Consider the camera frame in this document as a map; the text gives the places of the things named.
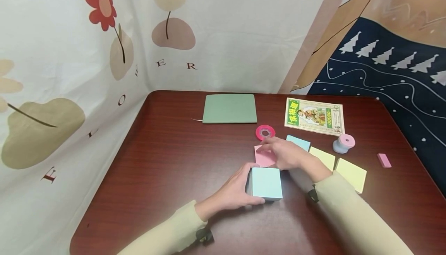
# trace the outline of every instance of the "tape roll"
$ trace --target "tape roll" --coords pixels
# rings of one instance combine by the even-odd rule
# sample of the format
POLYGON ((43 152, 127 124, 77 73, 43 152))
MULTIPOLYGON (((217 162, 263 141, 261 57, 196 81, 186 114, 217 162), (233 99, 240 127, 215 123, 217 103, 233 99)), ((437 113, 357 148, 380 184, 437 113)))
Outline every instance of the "tape roll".
POLYGON ((342 134, 333 142, 333 150, 337 153, 346 153, 355 146, 355 138, 348 134, 342 134))
POLYGON ((263 124, 257 127, 256 136, 260 141, 263 141, 267 137, 276 136, 276 131, 271 126, 263 124))

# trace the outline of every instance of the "white curtain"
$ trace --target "white curtain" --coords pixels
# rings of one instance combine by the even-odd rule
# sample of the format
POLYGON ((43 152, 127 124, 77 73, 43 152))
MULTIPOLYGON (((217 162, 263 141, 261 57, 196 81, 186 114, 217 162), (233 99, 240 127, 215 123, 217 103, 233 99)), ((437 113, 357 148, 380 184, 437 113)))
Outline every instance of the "white curtain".
POLYGON ((68 253, 151 91, 276 93, 322 1, 1 0, 0 254, 68 253))

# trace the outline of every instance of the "red flower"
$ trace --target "red flower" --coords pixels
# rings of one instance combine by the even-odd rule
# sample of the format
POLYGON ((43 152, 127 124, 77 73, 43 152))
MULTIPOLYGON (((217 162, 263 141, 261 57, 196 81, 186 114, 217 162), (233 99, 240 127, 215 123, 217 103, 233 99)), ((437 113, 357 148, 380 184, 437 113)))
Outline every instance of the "red flower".
POLYGON ((95 8, 90 13, 90 22, 97 24, 101 23, 103 31, 108 30, 108 26, 115 26, 115 18, 117 16, 116 10, 113 6, 113 0, 86 0, 86 2, 95 8))

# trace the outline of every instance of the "beige sleeve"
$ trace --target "beige sleeve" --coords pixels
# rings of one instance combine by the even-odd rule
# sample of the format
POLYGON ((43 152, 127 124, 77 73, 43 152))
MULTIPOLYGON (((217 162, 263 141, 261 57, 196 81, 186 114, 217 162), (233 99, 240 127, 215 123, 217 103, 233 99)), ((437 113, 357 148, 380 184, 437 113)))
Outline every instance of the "beige sleeve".
POLYGON ((191 201, 168 220, 146 232, 118 255, 171 255, 190 246, 196 240, 196 231, 206 226, 191 201))
POLYGON ((315 184, 327 217, 356 252, 365 255, 413 254, 397 234, 339 173, 315 184))

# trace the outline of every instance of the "yellow sticky note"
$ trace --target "yellow sticky note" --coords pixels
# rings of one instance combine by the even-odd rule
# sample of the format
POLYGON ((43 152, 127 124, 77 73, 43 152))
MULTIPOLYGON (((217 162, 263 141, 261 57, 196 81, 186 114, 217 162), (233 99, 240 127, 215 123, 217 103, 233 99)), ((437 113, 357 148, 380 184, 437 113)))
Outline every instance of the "yellow sticky note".
POLYGON ((341 174, 341 176, 344 177, 344 179, 353 185, 359 194, 362 193, 364 189, 365 176, 367 175, 366 170, 342 158, 338 159, 336 170, 341 174))
POLYGON ((320 149, 317 149, 316 147, 310 147, 309 153, 319 158, 325 166, 330 169, 330 171, 333 170, 335 167, 335 156, 331 155, 330 153, 326 153, 324 151, 321 151, 320 149))

